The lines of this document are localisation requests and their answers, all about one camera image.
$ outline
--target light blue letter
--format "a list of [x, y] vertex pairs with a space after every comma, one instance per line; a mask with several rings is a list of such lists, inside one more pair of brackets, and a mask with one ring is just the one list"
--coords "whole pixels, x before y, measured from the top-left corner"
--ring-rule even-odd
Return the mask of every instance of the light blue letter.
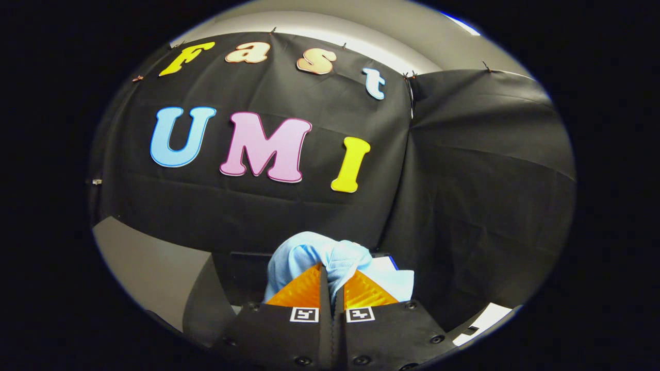
[[379, 84], [385, 84], [385, 80], [380, 77], [380, 72], [378, 72], [377, 69], [373, 68], [365, 68], [362, 69], [362, 72], [367, 74], [367, 91], [371, 96], [374, 98], [381, 100], [385, 98], [385, 93], [380, 91], [380, 86]]
[[179, 107], [167, 107], [158, 111], [156, 117], [156, 129], [151, 138], [151, 158], [157, 164], [167, 168], [178, 168], [189, 164], [197, 157], [199, 149], [202, 146], [204, 130], [209, 119], [215, 116], [215, 109], [211, 107], [195, 107], [190, 110], [190, 116], [193, 118], [193, 124], [188, 133], [188, 142], [180, 151], [173, 151], [170, 148], [170, 135], [174, 128], [174, 122], [183, 114], [183, 109]]

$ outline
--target screw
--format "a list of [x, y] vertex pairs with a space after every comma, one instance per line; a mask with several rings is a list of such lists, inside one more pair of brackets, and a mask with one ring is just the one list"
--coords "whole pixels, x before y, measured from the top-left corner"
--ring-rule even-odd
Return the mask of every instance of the screw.
[[369, 358], [368, 356], [355, 357], [355, 359], [353, 360], [353, 363], [358, 365], [358, 366], [364, 366], [365, 364], [368, 364], [369, 362], [371, 362], [371, 358]]
[[298, 357], [296, 358], [296, 363], [300, 366], [307, 366], [312, 363], [312, 360], [307, 357]]
[[442, 335], [436, 335], [431, 338], [431, 344], [440, 344], [445, 339]]
[[419, 364], [418, 364], [418, 363], [408, 363], [408, 364], [405, 365], [404, 367], [401, 367], [401, 368], [399, 369], [399, 371], [410, 370], [411, 368], [413, 368], [413, 367], [415, 367], [415, 366], [419, 366]]
[[231, 347], [236, 346], [236, 341], [230, 337], [223, 337], [222, 340], [224, 341], [225, 344], [230, 345]]

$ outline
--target letter m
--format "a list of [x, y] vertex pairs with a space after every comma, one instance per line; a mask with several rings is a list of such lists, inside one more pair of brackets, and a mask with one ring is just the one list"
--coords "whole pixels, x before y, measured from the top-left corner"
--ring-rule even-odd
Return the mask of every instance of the letter m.
[[284, 183], [297, 183], [302, 180], [298, 170], [300, 150], [305, 134], [312, 125], [301, 119], [286, 119], [280, 127], [266, 138], [259, 115], [252, 112], [236, 112], [232, 115], [234, 136], [229, 147], [227, 161], [220, 165], [220, 172], [229, 176], [245, 174], [243, 152], [247, 152], [252, 174], [259, 176], [266, 164], [275, 156], [275, 164], [267, 172], [272, 180]]

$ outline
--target light blue cloth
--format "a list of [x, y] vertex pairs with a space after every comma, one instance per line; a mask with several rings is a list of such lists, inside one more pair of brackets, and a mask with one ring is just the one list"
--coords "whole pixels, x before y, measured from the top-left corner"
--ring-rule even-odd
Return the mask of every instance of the light blue cloth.
[[275, 250], [268, 263], [268, 285], [263, 302], [304, 271], [322, 263], [328, 276], [330, 299], [334, 304], [337, 291], [359, 269], [398, 301], [413, 295], [414, 272], [386, 270], [371, 265], [369, 250], [351, 241], [335, 241], [314, 232], [299, 233]]

